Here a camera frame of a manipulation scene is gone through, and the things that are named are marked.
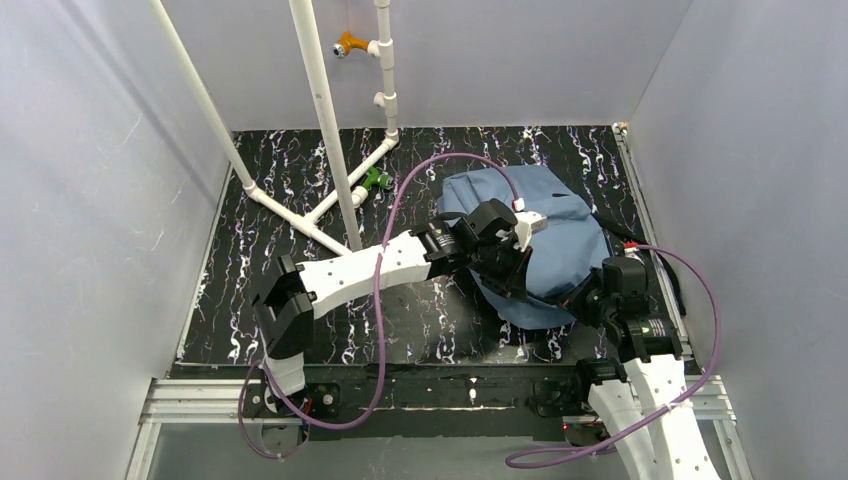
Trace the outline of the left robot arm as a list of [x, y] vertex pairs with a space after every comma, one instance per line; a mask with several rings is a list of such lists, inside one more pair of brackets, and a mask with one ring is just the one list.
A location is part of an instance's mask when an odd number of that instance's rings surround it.
[[469, 270], [496, 295], [526, 300], [531, 240], [546, 227], [543, 214], [514, 212], [491, 199], [470, 213], [440, 214], [385, 246], [322, 261], [279, 257], [248, 296], [273, 394], [283, 398], [305, 388], [304, 354], [315, 322], [374, 291]]

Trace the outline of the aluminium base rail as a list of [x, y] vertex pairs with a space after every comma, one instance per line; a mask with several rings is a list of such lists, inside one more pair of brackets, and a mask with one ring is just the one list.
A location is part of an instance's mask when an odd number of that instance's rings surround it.
[[[188, 367], [176, 377], [152, 382], [128, 467], [130, 479], [145, 479], [165, 424], [262, 423], [300, 425], [267, 382], [243, 369]], [[400, 419], [401, 413], [408, 418]], [[399, 419], [399, 428], [388, 424]], [[399, 433], [413, 438], [448, 436], [550, 437], [555, 421], [563, 428], [601, 430], [590, 409], [588, 390], [572, 365], [391, 365], [381, 399], [369, 423], [338, 432], [340, 438]]]

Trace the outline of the blue backpack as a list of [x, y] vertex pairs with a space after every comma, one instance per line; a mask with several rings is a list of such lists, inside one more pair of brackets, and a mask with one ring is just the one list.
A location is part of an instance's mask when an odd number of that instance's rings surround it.
[[525, 330], [546, 330], [576, 322], [565, 300], [611, 256], [607, 235], [635, 238], [634, 231], [599, 215], [544, 165], [507, 166], [505, 172], [529, 211], [546, 217], [547, 228], [534, 233], [525, 301], [497, 294], [482, 274], [469, 276], [504, 321]]

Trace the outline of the green white pipe fitting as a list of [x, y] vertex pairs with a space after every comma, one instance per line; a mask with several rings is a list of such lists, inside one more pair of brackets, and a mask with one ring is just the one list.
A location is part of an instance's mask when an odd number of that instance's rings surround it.
[[353, 206], [360, 207], [368, 198], [371, 190], [391, 190], [393, 188], [393, 183], [393, 177], [387, 172], [378, 170], [375, 167], [370, 167], [367, 170], [364, 179], [357, 184], [351, 192]]

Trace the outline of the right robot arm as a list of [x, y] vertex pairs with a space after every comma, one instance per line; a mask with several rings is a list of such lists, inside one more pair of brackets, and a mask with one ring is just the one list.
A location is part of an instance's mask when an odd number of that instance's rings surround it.
[[582, 400], [607, 430], [632, 479], [716, 479], [685, 379], [673, 321], [654, 314], [645, 265], [610, 257], [590, 273], [571, 303], [575, 318], [602, 327], [617, 354], [577, 364]]

